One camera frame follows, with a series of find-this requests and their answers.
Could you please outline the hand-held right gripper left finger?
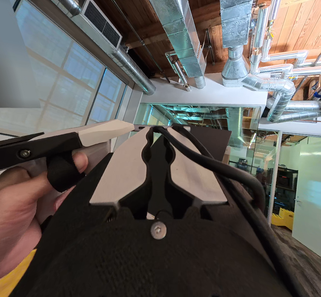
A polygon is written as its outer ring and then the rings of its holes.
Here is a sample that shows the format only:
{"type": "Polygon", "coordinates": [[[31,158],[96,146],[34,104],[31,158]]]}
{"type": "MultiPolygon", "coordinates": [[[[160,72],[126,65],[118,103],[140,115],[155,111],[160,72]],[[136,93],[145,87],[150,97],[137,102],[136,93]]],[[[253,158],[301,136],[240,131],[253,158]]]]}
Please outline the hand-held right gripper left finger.
{"type": "Polygon", "coordinates": [[[143,185],[147,164],[142,152],[151,140],[151,127],[145,127],[122,143],[112,155],[90,199],[91,205],[120,206],[121,200],[143,185]]]}

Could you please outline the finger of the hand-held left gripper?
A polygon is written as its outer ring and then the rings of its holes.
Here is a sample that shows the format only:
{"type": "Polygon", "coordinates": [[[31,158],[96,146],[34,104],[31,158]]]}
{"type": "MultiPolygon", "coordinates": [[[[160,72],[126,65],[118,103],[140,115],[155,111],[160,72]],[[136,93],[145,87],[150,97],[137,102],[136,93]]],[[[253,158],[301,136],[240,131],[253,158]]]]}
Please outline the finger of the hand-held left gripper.
{"type": "Polygon", "coordinates": [[[134,124],[121,120],[110,120],[95,123],[78,131],[78,136],[83,147],[90,147],[117,138],[134,130],[134,124]]]}

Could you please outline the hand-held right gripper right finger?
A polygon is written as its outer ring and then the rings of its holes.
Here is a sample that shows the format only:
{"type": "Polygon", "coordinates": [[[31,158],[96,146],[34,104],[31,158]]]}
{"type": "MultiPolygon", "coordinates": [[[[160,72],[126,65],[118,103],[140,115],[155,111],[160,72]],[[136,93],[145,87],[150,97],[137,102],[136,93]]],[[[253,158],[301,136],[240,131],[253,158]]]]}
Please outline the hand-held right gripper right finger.
{"type": "Polygon", "coordinates": [[[171,205],[224,205],[224,194],[215,174],[186,157],[166,140],[169,168],[166,199],[171,205]]]}

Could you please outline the black cable blue plug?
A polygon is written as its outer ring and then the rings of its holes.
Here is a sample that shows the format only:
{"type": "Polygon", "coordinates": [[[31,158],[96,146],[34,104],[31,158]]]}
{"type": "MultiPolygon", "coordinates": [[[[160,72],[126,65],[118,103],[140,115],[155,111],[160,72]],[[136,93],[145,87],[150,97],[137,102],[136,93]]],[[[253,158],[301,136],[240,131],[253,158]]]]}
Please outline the black cable blue plug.
{"type": "Polygon", "coordinates": [[[176,125],[174,130],[189,139],[200,151],[200,154],[189,150],[181,142],[175,140],[173,144],[178,146],[178,150],[193,162],[219,175],[219,179],[252,227],[276,273],[291,296],[306,296],[302,285],[292,272],[292,267],[281,250],[279,239],[263,214],[265,192],[262,184],[251,174],[216,160],[204,145],[184,127],[176,125]]]}

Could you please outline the yellow plastic bin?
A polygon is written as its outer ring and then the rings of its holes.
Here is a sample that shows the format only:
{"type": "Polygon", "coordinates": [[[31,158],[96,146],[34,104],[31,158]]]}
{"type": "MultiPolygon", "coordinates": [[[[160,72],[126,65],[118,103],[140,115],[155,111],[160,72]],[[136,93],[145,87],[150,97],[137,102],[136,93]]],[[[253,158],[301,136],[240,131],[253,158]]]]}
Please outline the yellow plastic bin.
{"type": "Polygon", "coordinates": [[[10,273],[0,279],[0,296],[8,297],[29,267],[37,249],[32,250],[10,273]]]}

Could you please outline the person's left hand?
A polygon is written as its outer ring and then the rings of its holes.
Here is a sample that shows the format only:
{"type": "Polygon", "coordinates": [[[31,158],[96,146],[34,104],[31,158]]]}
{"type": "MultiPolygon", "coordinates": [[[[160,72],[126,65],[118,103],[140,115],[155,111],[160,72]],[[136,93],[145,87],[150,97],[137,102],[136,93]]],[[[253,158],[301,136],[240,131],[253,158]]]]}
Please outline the person's left hand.
{"type": "Polygon", "coordinates": [[[36,218],[37,204],[53,192],[46,172],[32,178],[15,166],[1,174],[0,275],[13,271],[36,249],[42,231],[36,218]]]}

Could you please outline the large glass window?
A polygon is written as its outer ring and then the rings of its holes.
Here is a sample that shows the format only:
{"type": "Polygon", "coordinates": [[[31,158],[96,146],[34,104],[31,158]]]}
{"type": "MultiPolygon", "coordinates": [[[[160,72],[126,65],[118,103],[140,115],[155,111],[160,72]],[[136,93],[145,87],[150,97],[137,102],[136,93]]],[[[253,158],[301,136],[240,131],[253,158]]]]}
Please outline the large glass window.
{"type": "Polygon", "coordinates": [[[41,108],[1,109],[1,133],[49,132],[115,119],[126,84],[27,0],[9,0],[41,108]]]}

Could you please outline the black shelving unit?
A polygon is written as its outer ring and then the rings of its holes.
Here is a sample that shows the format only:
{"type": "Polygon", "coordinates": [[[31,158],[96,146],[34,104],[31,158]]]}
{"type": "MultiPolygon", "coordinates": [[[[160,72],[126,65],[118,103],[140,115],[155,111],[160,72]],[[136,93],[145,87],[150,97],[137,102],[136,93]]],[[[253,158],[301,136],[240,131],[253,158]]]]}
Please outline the black shelving unit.
{"type": "Polygon", "coordinates": [[[281,208],[294,212],[298,181],[298,170],[292,170],[281,164],[275,187],[273,213],[279,214],[281,208]]]}

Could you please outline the yellow floor sign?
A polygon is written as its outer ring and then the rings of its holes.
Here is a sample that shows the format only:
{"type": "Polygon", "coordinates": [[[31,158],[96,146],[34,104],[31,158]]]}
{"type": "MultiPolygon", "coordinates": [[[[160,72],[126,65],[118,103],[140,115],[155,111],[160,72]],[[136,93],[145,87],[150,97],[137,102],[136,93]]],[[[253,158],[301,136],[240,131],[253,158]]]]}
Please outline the yellow floor sign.
{"type": "Polygon", "coordinates": [[[272,214],[271,224],[293,230],[294,212],[284,208],[279,209],[279,214],[272,214]]]}

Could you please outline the white air vent grille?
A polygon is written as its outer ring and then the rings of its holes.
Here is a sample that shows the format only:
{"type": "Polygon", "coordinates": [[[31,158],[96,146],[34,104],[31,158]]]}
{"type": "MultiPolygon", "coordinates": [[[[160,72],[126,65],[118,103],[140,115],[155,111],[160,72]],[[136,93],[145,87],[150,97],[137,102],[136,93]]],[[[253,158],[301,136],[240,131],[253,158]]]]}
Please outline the white air vent grille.
{"type": "Polygon", "coordinates": [[[102,12],[94,0],[84,0],[81,16],[112,46],[118,50],[122,35],[102,12]]]}

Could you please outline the silver ventilation ducts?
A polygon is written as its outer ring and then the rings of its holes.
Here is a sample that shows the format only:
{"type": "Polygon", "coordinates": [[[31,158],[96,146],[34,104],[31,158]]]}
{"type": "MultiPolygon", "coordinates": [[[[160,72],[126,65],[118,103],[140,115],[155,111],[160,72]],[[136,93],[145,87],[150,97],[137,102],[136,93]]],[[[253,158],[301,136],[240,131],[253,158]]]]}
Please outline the silver ventilation ducts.
{"type": "MultiPolygon", "coordinates": [[[[200,88],[205,84],[206,61],[200,45],[188,0],[149,0],[169,39],[173,56],[183,67],[183,74],[198,78],[200,88]]],[[[320,66],[307,67],[306,51],[268,54],[273,40],[273,25],[281,0],[264,2],[257,6],[250,65],[243,56],[247,43],[254,0],[220,0],[223,27],[223,47],[228,49],[228,59],[222,70],[223,86],[236,89],[245,87],[252,91],[273,92],[267,98],[270,109],[267,121],[282,123],[320,117],[320,101],[291,101],[296,88],[290,79],[300,74],[320,74],[320,66]]]]}

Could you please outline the black board with wooden frame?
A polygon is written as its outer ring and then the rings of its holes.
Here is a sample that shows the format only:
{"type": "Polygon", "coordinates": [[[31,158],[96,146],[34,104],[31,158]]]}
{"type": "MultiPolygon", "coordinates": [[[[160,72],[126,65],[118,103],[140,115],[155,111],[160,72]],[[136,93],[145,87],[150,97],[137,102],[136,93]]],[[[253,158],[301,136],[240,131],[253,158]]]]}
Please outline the black board with wooden frame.
{"type": "MultiPolygon", "coordinates": [[[[228,146],[231,132],[227,130],[218,130],[209,127],[190,126],[190,132],[196,137],[209,151],[209,153],[219,161],[223,157],[228,146]]],[[[166,161],[166,147],[164,145],[163,135],[159,136],[151,146],[151,180],[152,180],[152,197],[148,204],[148,212],[155,215],[159,210],[165,209],[172,212],[171,205],[165,197],[165,180],[169,164],[166,161]]]]}

